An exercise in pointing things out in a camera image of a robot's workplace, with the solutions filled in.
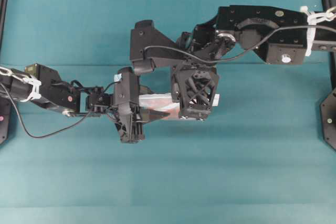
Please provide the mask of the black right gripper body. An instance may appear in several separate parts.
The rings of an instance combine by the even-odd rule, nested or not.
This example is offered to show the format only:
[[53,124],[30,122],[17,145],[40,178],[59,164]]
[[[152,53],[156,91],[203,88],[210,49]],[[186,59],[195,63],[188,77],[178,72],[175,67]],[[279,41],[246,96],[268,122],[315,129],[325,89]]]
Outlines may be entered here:
[[191,33],[182,32],[176,44],[197,59],[209,62],[222,60],[235,47],[236,39],[213,25],[197,25]]

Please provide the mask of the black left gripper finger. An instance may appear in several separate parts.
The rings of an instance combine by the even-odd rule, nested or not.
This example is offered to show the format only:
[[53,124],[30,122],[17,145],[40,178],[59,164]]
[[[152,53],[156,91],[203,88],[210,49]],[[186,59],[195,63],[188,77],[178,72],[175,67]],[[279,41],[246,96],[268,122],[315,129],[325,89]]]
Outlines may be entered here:
[[143,124],[166,118],[170,114],[167,112],[161,112],[151,109],[140,109],[140,122]]

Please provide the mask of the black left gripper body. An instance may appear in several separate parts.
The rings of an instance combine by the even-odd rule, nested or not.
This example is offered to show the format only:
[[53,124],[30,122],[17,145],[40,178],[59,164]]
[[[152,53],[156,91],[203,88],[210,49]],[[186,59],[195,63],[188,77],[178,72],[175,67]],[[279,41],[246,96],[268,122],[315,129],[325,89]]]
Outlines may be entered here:
[[102,87],[96,88],[86,99],[87,111],[93,116],[106,114],[116,126],[122,143],[134,144],[143,140],[143,123],[140,122],[139,106],[131,115],[120,116],[113,105],[113,93],[106,93]]

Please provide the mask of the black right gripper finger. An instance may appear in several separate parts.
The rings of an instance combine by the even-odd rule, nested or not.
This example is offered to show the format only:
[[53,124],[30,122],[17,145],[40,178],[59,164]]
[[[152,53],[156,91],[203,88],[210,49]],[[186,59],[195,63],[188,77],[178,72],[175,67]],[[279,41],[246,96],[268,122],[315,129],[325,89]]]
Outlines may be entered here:
[[203,121],[212,112],[219,75],[216,67],[180,63],[171,67],[172,101],[179,119]]

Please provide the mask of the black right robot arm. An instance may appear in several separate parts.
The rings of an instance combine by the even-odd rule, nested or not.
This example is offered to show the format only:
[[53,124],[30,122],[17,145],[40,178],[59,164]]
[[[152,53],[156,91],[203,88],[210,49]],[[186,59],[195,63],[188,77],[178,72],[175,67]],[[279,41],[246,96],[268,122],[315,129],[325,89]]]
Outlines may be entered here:
[[314,50],[335,48],[335,7],[314,12],[271,6],[221,6],[215,17],[179,40],[186,61],[173,71],[172,94],[179,117],[205,120],[212,111],[219,76],[216,65],[235,60],[227,54],[240,46],[271,65],[300,65]]

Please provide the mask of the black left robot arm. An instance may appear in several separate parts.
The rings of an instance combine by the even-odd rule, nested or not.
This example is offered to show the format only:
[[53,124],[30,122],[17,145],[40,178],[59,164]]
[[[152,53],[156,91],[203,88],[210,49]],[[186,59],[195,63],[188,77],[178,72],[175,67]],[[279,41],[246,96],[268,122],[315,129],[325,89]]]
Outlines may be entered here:
[[140,96],[152,91],[140,85],[132,68],[120,69],[109,85],[113,87],[112,93],[105,87],[84,87],[77,80],[66,82],[56,70],[37,63],[24,71],[1,67],[1,98],[11,103],[31,102],[80,121],[106,115],[115,124],[122,143],[143,140],[144,124],[168,116],[166,112],[140,106]]

